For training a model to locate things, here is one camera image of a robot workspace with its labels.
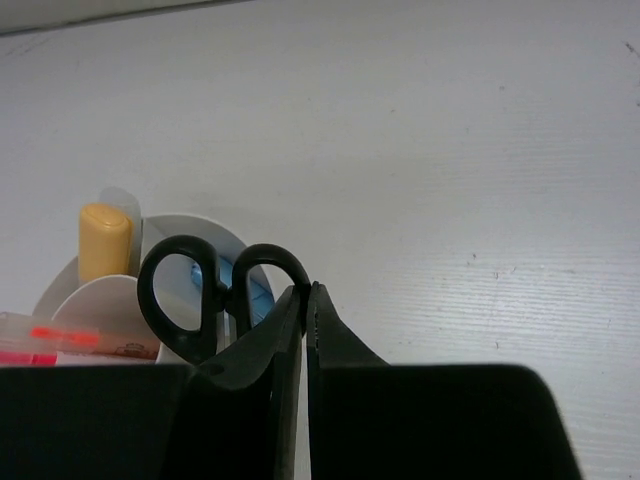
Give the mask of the orange yellow highlighter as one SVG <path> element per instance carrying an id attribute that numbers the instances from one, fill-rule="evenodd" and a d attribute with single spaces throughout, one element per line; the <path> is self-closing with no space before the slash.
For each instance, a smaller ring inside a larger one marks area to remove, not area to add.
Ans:
<path id="1" fill-rule="evenodd" d="M 132 240 L 133 223 L 123 211 L 104 203 L 84 205 L 79 214 L 79 281 L 126 275 Z"/>

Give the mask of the green highlighter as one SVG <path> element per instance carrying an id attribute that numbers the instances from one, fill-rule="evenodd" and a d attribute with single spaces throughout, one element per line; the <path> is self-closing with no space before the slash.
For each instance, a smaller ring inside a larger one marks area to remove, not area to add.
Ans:
<path id="1" fill-rule="evenodd" d="M 128 274 L 137 277 L 141 262 L 143 234 L 143 218 L 138 199 L 122 188 L 110 186 L 100 192 L 98 200 L 100 203 L 105 203 L 121 210 L 132 221 L 133 234 Z"/>

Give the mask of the red pink pen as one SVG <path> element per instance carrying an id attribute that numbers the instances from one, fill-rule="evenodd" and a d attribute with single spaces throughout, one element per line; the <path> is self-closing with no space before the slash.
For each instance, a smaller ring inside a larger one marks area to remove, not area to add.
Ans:
<path id="1" fill-rule="evenodd" d="M 127 337 L 48 319 L 1 314 L 2 367 L 152 364 L 159 353 L 154 338 Z"/>

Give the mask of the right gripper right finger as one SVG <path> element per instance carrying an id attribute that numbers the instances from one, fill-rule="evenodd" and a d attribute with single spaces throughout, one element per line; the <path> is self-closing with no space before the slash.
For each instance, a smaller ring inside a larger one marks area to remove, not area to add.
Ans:
<path id="1" fill-rule="evenodd" d="M 577 479 L 550 389 L 509 364 L 392 365 L 340 319 L 328 290 L 307 310 L 316 479 Z"/>

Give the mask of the black handled scissors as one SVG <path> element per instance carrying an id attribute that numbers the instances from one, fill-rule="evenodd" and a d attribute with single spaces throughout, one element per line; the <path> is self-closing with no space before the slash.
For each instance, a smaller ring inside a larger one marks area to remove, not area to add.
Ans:
<path id="1" fill-rule="evenodd" d="M 197 330 L 178 326 L 156 298 L 155 273 L 160 263 L 171 255 L 186 256 L 201 269 L 200 328 Z M 261 243 L 242 250 L 232 265 L 231 285 L 226 286 L 220 279 L 219 255 L 211 243 L 193 235 L 168 237 L 152 247 L 142 262 L 137 281 L 141 313 L 161 343 L 188 363 L 199 365 L 216 355 L 217 326 L 224 313 L 236 320 L 240 337 L 251 330 L 249 274 L 254 267 L 263 264 L 280 268 L 300 294 L 309 293 L 311 283 L 301 262 L 280 246 Z"/>

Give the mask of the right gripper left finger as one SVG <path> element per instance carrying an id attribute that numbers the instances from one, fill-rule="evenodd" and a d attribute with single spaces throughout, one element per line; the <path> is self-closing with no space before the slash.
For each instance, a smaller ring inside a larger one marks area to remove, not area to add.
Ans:
<path id="1" fill-rule="evenodd" d="M 5 368 L 5 479 L 290 479 L 305 303 L 189 364 Z"/>

